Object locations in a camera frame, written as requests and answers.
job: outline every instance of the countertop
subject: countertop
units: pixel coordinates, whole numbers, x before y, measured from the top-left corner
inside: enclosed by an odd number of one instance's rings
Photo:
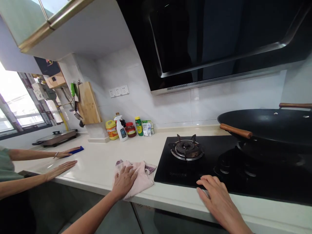
[[[162,129],[152,137],[136,136],[125,142],[115,140],[108,143],[89,143],[89,136],[79,136],[45,150],[64,151],[83,146],[83,151],[62,159],[14,162],[15,170],[42,174],[64,162],[78,160],[73,168],[58,176],[55,182],[106,195],[112,189],[114,167],[119,159],[158,165],[166,138],[176,136],[177,133],[181,136],[228,134],[216,127],[186,127]],[[310,206],[234,194],[230,196],[254,233],[312,233]],[[130,201],[217,223],[194,188],[155,183],[151,188],[132,197]]]

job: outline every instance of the window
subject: window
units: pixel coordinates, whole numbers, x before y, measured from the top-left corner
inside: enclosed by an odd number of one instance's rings
[[[2,110],[0,109],[0,133],[13,130],[12,124],[8,121]]]
[[[37,99],[34,83],[32,75],[6,71],[0,63],[0,140],[62,122],[53,117],[58,110],[51,112],[52,100]]]

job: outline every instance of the spray bottle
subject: spray bottle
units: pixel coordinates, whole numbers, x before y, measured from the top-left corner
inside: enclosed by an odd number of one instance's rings
[[[121,142],[124,142],[126,141],[129,137],[128,137],[128,134],[126,133],[124,127],[122,126],[121,122],[120,122],[120,119],[121,119],[122,115],[118,115],[114,118],[114,120],[116,121],[116,128],[117,128],[117,132],[118,132],[118,135],[119,135],[119,139]]]

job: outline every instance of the black wok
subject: black wok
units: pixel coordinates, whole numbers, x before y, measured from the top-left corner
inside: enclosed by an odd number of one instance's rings
[[[282,107],[312,108],[312,104],[281,103]],[[235,110],[218,117],[220,128],[254,149],[287,154],[312,154],[312,111]]]

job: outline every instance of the electrical outlet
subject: electrical outlet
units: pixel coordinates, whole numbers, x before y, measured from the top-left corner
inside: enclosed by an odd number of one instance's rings
[[[127,85],[121,86],[121,94],[125,95],[129,93],[129,89]]]
[[[110,92],[110,97],[111,98],[116,96],[115,89],[110,89],[109,92]]]
[[[115,88],[115,95],[116,95],[116,97],[122,95],[120,87]]]

